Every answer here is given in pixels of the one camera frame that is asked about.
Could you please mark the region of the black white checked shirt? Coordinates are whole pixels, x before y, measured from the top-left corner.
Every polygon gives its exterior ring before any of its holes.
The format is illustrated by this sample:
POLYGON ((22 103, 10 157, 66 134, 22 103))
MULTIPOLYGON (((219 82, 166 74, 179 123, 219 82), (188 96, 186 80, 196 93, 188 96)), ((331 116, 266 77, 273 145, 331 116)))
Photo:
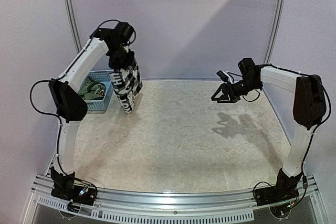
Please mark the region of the black white checked shirt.
POLYGON ((109 66, 112 69, 111 83, 121 108, 125 113, 131 113, 135 97, 143 87, 134 51, 129 49, 123 59, 112 60, 109 66))

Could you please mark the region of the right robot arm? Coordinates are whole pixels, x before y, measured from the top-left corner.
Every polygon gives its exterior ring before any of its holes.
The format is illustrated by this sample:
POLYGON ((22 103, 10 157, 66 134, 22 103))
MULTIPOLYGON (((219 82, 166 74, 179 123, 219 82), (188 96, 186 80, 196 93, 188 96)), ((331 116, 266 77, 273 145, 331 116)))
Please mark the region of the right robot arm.
POLYGON ((316 74, 299 73, 271 64, 257 65, 251 58, 238 63, 241 80, 234 81, 227 71, 218 71, 222 84, 211 96, 217 103, 236 103, 250 91, 260 91, 270 84, 293 94, 293 119, 295 132, 286 161, 279 170, 271 196, 276 201, 284 200, 303 176, 307 158, 317 128, 327 120, 330 99, 316 74))

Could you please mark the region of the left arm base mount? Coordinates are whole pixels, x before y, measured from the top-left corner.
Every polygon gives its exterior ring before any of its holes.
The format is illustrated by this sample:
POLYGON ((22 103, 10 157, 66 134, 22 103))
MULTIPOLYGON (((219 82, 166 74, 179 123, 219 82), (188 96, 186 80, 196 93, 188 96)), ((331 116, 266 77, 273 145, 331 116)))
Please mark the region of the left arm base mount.
POLYGON ((65 175, 56 171, 54 167, 50 169, 50 177, 54 183, 51 190, 53 197, 67 200, 68 210, 74 210, 74 204, 84 204, 93 206, 98 195, 96 185, 75 176, 75 172, 65 175))

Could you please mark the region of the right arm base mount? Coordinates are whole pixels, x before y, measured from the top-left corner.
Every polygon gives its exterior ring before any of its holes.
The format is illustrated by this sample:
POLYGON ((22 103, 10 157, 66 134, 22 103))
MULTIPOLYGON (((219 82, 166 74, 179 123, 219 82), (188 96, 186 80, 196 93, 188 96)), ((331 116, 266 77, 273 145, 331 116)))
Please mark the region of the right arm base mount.
POLYGON ((286 209, 292 209, 305 197, 307 188, 304 188, 303 195, 300 196, 297 185, 290 185, 287 188, 272 186, 268 182, 258 182, 252 190, 253 198, 257 206, 272 205, 284 202, 286 209))

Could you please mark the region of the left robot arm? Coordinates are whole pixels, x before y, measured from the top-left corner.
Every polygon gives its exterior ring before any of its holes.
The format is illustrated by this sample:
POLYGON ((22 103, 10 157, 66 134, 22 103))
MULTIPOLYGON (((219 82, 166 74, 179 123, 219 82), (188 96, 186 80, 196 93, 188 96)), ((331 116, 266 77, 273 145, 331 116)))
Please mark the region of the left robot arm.
POLYGON ((129 47, 135 39, 135 29, 127 22, 117 20, 114 28, 104 28, 100 24, 66 70, 49 82, 56 114, 60 118, 51 176, 74 175, 76 136, 88 111, 86 102, 79 96, 85 78, 103 56, 109 57, 110 67, 131 65, 134 53, 129 47))

